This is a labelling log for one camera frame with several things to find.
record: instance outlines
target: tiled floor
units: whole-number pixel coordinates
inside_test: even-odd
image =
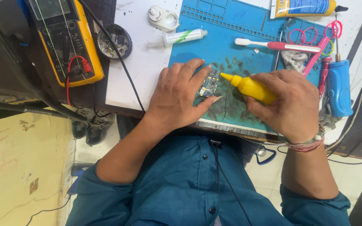
[[[89,147],[85,143],[85,138],[76,141],[75,162],[95,163],[115,146],[118,141],[119,135],[117,123],[114,122],[103,143],[94,147]],[[266,146],[266,148],[276,150],[277,146]],[[282,147],[280,150],[286,151],[286,147]],[[285,156],[285,154],[278,152],[274,160],[269,164],[259,166],[256,161],[251,161],[245,167],[257,192],[269,198],[279,212],[282,210],[280,207],[282,198],[279,193],[279,187]],[[330,159],[349,163],[362,162],[362,160],[343,158],[337,155],[331,156]],[[362,191],[362,165],[346,165],[331,161],[329,162],[329,165],[339,190],[349,198],[353,208]],[[75,197],[71,198],[70,208],[72,208],[74,199]]]

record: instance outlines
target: man's right hand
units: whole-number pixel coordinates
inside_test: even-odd
[[[243,95],[253,115],[294,144],[310,141],[318,134],[319,90],[302,74],[284,69],[251,75],[251,79],[266,85],[277,98],[264,106]]]

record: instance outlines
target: white and red toothbrush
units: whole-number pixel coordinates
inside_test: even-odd
[[[309,46],[309,45],[294,45],[288,44],[284,42],[258,42],[258,41],[250,41],[249,39],[235,39],[234,43],[236,45],[262,45],[266,46],[269,49],[276,49],[276,50],[295,50],[307,53],[317,54],[320,53],[322,50],[317,46]]]

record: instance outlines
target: yellow wall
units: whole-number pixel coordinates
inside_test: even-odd
[[[0,119],[0,226],[24,226],[32,214],[62,206],[71,139],[67,119],[31,113]],[[59,225],[60,218],[59,211],[43,212],[30,225]]]

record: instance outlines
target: teal shirt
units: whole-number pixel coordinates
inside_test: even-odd
[[[235,150],[224,144],[218,156],[253,226],[350,225],[350,202],[343,194],[315,200],[281,185],[282,216],[255,191]],[[216,159],[208,139],[167,137],[148,154],[132,184],[103,182],[95,166],[84,172],[66,225],[200,226],[213,225],[217,216],[222,226],[249,225],[221,173],[219,195],[217,190]]]

